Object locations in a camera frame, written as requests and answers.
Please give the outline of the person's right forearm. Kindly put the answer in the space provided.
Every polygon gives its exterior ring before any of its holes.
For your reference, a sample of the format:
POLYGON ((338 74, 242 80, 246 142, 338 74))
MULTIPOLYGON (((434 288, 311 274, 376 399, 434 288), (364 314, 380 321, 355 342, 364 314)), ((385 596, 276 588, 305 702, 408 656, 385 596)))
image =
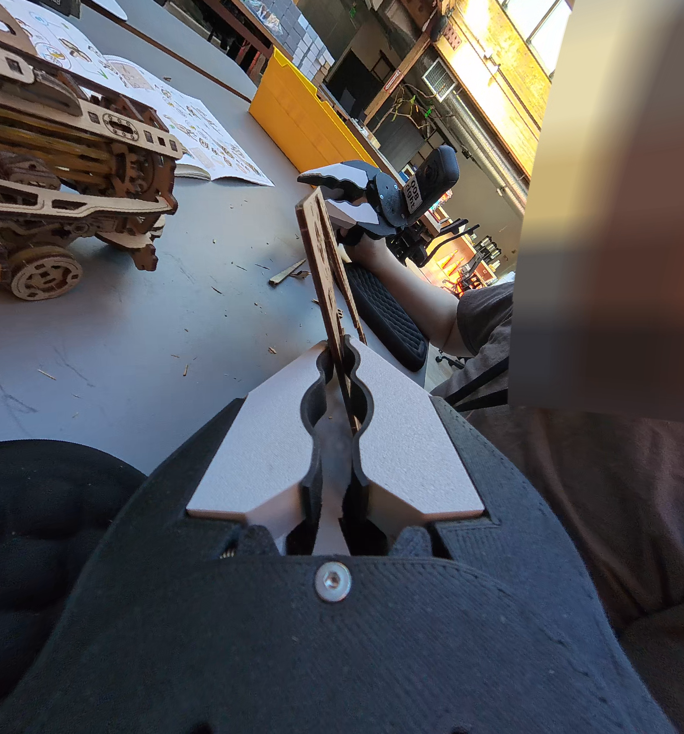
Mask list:
POLYGON ((386 247, 365 268, 391 293, 430 344, 453 357, 474 356, 459 331, 459 301, 453 294, 421 280, 386 247))

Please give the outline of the person's right hand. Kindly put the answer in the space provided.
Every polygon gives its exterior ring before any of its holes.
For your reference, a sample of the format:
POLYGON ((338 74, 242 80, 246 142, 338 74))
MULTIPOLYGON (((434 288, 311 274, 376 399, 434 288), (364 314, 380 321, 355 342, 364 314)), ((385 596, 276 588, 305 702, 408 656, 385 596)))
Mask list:
POLYGON ((380 279, 401 266, 389 250, 385 239, 373 239, 363 233, 356 244, 345 244, 344 248, 350 261, 359 263, 380 279))

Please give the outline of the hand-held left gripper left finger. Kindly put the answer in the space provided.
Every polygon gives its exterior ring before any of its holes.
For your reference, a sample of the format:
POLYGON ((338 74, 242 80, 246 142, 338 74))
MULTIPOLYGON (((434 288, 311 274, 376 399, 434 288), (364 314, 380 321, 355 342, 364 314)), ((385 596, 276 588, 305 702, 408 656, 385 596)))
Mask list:
POLYGON ((343 401, 321 341, 248 393, 186 511, 266 527, 281 552, 311 522, 311 554, 341 554, 343 401))

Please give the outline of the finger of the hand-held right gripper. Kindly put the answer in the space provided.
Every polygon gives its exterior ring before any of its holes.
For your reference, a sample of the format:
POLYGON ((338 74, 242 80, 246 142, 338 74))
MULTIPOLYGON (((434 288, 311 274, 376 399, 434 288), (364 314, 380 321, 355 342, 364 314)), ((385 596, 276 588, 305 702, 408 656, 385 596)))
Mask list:
POLYGON ((346 200, 326 199, 327 216, 334 228, 350 230, 360 226, 370 231, 378 231, 381 227, 379 215, 369 203, 354 204, 346 200))
POLYGON ((299 174, 297 181, 321 189, 326 200, 350 203, 367 197, 368 185, 381 170, 365 161, 344 161, 313 168, 299 174))

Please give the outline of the black chair frame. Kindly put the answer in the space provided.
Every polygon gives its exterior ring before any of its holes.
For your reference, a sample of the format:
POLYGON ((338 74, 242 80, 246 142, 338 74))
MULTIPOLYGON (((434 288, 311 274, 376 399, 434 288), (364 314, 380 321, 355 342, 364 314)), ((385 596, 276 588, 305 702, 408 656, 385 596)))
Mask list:
POLYGON ((474 380, 448 395, 445 398, 446 402, 460 414, 465 414, 476 409, 496 408, 507 405, 509 403, 508 388, 492 391, 474 399, 469 399, 469 396, 507 372, 509 366, 510 358, 506 356, 482 372, 474 380))

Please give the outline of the white wall air vent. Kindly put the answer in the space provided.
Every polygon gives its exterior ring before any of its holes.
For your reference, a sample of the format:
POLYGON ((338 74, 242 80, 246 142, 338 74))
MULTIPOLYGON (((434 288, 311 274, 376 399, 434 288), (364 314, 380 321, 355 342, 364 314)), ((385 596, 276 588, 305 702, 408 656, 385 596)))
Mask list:
POLYGON ((425 69, 422 81, 440 103, 443 103, 458 87, 456 77, 452 75, 446 63, 440 58, 425 69))

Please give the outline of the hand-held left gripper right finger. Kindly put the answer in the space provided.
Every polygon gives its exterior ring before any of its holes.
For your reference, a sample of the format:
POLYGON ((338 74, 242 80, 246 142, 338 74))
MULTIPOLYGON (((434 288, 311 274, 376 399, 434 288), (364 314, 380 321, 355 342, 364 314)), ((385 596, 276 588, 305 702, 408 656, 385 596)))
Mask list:
POLYGON ((350 546, 388 546, 411 526, 484 515, 426 390, 351 335, 345 337, 345 385, 354 430, 345 494, 350 546))

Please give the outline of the laser-cut plywood parts sheet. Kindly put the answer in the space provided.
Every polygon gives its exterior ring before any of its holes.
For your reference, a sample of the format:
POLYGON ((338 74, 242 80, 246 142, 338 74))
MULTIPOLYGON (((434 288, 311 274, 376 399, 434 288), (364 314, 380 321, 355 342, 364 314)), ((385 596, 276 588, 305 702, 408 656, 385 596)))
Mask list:
POLYGON ((353 402, 351 372, 354 360, 344 332, 343 319, 337 307, 335 297, 337 290, 344 297, 354 330, 362 338, 363 343, 366 340, 347 273, 337 250, 337 239, 321 189, 315 188, 310 195, 300 200, 295 207, 295 213, 327 333, 328 349, 334 363, 349 424, 352 433, 356 434, 362 420, 355 412, 353 402))

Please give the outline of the yellow plastic bin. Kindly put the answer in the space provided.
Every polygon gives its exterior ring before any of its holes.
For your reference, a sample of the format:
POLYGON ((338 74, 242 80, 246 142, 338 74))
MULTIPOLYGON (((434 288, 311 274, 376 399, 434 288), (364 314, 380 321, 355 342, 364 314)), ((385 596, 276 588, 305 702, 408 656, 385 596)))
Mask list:
POLYGON ((300 173, 351 160, 374 164, 334 108, 277 49, 249 113, 300 173))

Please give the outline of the wooden submarine model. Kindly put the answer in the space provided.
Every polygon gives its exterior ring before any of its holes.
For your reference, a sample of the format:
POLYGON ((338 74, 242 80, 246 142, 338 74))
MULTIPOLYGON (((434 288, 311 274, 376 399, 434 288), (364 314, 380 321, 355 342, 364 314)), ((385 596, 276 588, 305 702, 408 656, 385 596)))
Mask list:
POLYGON ((69 247, 81 238, 154 271, 178 208, 182 144, 153 108, 104 84, 105 65, 77 70, 97 54, 68 30, 30 2, 0 2, 0 287, 26 302, 78 285, 69 247))

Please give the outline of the stack of white boxes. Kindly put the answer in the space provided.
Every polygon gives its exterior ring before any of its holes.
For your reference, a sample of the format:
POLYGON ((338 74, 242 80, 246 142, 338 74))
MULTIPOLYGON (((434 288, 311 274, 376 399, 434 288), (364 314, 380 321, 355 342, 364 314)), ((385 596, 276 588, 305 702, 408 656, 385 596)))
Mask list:
POLYGON ((307 80, 319 87, 334 66, 335 59, 303 14, 298 12, 292 19, 295 23, 288 32, 288 39, 295 42, 292 63, 307 80))

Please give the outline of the illustrated instruction booklet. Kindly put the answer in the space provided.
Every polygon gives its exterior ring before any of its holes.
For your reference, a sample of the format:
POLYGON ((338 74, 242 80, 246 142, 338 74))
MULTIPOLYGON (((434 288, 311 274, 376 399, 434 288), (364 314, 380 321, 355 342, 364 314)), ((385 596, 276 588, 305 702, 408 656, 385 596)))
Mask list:
POLYGON ((199 99, 176 90, 131 60, 104 56, 86 35, 50 10, 26 1, 0 1, 0 5, 29 37, 38 57, 154 108, 185 151, 176 176, 236 178, 273 187, 271 179, 199 99))

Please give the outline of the thin wooden stick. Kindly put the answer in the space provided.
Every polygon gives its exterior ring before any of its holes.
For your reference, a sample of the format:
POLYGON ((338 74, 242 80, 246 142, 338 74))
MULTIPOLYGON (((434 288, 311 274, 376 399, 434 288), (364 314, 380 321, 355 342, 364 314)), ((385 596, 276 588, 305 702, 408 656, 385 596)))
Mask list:
POLYGON ((271 277, 268 281, 268 284, 271 287, 279 286, 285 279, 291 277, 292 274, 299 271, 300 268, 305 264, 305 262, 306 262, 306 258, 303 258, 302 260, 294 263, 292 266, 287 267, 285 270, 282 270, 280 273, 271 277))

